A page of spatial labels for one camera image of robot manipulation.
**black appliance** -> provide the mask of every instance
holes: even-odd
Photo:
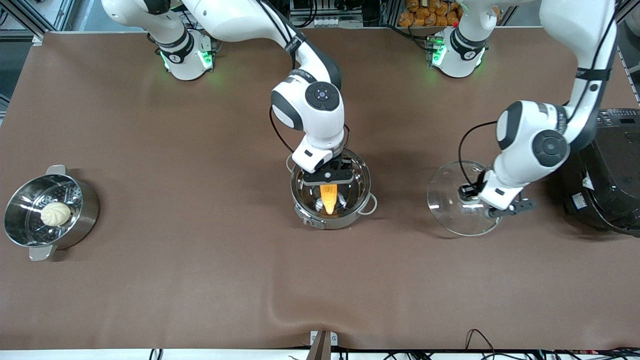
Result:
[[[595,140],[571,154],[559,173],[568,215],[640,237],[640,110],[600,110]]]

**green led light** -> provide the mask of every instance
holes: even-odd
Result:
[[[202,52],[200,50],[198,50],[198,57],[200,58],[200,61],[202,61],[202,65],[205,68],[209,68],[211,67],[211,53],[208,51]]]
[[[482,55],[484,55],[484,50],[486,50],[486,48],[482,49],[482,51],[478,54],[478,62],[476,63],[476,67],[480,66],[480,63],[482,63]]]
[[[440,66],[442,64],[442,60],[444,59],[445,54],[447,54],[447,46],[442,45],[440,50],[433,56],[432,64],[435,66]]]
[[[167,60],[167,58],[164,57],[163,53],[160,53],[160,57],[162,57],[162,60],[164,61],[164,67],[166,67],[166,69],[169,70],[169,60]]]

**stainless steel pot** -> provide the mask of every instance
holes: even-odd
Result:
[[[378,200],[371,193],[371,175],[362,158],[354,152],[344,149],[342,159],[351,163],[353,181],[338,185],[338,203],[335,212],[327,214],[323,209],[318,185],[308,186],[303,181],[304,171],[295,166],[291,171],[291,194],[294,210],[305,225],[317,229],[340,229],[351,225],[361,215],[371,215],[378,207]],[[369,212],[364,209],[373,200],[373,208]]]
[[[71,209],[71,217],[60,226],[45,225],[40,219],[42,209],[52,202]],[[68,176],[64,165],[54,165],[13,194],[4,212],[4,231],[11,241],[29,248],[32,261],[46,260],[56,249],[82,240],[93,228],[99,208],[91,187]]]

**brown table surface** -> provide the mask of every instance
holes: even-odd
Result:
[[[497,348],[638,345],[640,242],[568,220],[555,182],[482,238],[453,236],[426,205],[470,126],[519,99],[567,100],[567,48],[500,29],[473,75],[449,79],[387,29],[308,35],[342,67],[350,148],[380,201],[339,231],[293,211],[267,116],[290,65],[274,43],[224,44],[193,82],[164,72],[143,34],[47,34],[31,50],[0,128],[0,202],[64,163],[101,212],[54,261],[0,241],[0,348],[293,347],[314,329],[351,348],[462,348],[474,327]],[[637,106],[619,58],[602,105]],[[493,132],[466,157],[490,163]]]

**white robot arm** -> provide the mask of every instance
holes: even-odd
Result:
[[[104,11],[124,26],[149,32],[161,51],[166,68],[179,80],[199,78],[213,66],[211,38],[184,26],[170,11],[180,0],[102,0]]]
[[[434,37],[442,38],[439,53],[431,58],[432,66],[452,78],[464,78],[480,65],[489,36],[498,16],[494,6],[520,5],[533,0],[456,0],[464,13],[457,28],[447,27]]]
[[[165,64],[179,79],[191,80],[210,69],[209,37],[184,27],[171,8],[184,5],[214,38],[239,42],[267,38],[295,55],[300,67],[271,93],[271,104],[286,126],[306,132],[292,158],[305,171],[319,167],[342,152],[344,103],[342,74],[335,61],[265,0],[102,0],[109,16],[126,26],[147,30],[162,50]]]
[[[315,172],[342,152],[342,74],[335,61],[316,49],[268,1],[184,0],[184,4],[217,39],[268,38],[295,54],[300,67],[273,89],[271,104],[283,124],[306,132],[292,157],[302,169]]]
[[[596,116],[612,67],[614,0],[542,0],[545,30],[578,59],[571,99],[558,106],[518,101],[497,123],[502,153],[476,184],[479,198],[508,209],[522,189],[556,171],[593,140]]]

